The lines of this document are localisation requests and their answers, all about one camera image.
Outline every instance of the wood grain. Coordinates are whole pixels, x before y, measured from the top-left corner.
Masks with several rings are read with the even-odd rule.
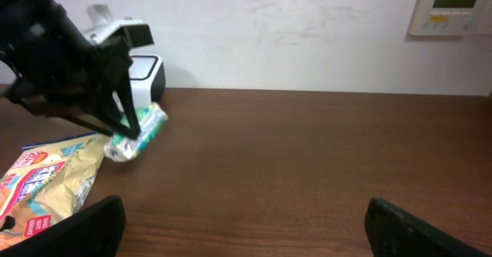
[[[119,256],[371,256],[371,196],[492,253],[487,97],[169,89],[162,105],[158,137],[105,160],[88,197],[123,198]],[[4,170],[23,143],[84,131],[0,108]]]

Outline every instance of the chip bag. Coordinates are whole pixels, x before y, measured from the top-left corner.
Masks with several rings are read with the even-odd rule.
[[[0,179],[0,226],[11,216],[15,225],[0,232],[6,249],[76,213],[94,183],[109,137],[79,135],[31,145]]]

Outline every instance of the candy wrapper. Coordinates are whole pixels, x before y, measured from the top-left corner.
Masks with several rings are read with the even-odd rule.
[[[132,140],[114,134],[113,138],[105,145],[106,157],[115,162],[126,162],[135,158],[154,139],[164,122],[168,120],[168,116],[155,102],[148,107],[137,108],[135,112],[141,128],[138,138]],[[128,125],[126,118],[123,118],[121,123]]]
[[[0,225],[7,216],[15,219],[12,228],[0,232],[0,250],[42,232],[82,207],[108,140],[90,134],[25,147],[0,179]]]

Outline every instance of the brown table surface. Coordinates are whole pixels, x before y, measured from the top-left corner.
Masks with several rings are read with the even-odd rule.
[[[104,160],[88,197],[123,198],[119,256],[371,256],[383,196],[492,253],[485,97],[170,88],[134,161]],[[21,146],[86,132],[0,101],[4,171]]]

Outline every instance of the yellow sticker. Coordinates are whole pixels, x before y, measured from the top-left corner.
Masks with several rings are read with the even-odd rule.
[[[432,15],[429,18],[429,22],[447,22],[449,21],[448,15]]]

